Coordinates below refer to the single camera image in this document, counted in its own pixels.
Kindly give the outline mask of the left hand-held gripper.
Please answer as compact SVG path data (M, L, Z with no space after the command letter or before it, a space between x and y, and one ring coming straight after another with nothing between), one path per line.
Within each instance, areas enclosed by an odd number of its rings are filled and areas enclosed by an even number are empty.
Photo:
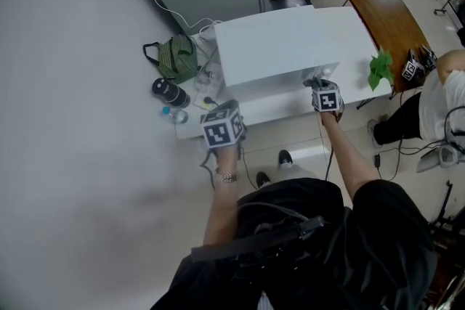
M243 116L235 99L226 101L201 115L200 125L203 138L210 150L237 144L246 135Z

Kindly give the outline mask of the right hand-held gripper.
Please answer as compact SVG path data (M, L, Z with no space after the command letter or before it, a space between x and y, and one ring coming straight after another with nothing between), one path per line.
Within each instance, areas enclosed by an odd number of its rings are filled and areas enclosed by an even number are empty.
M326 79L314 78L312 81L312 106L320 113L336 113L344 108L339 86Z

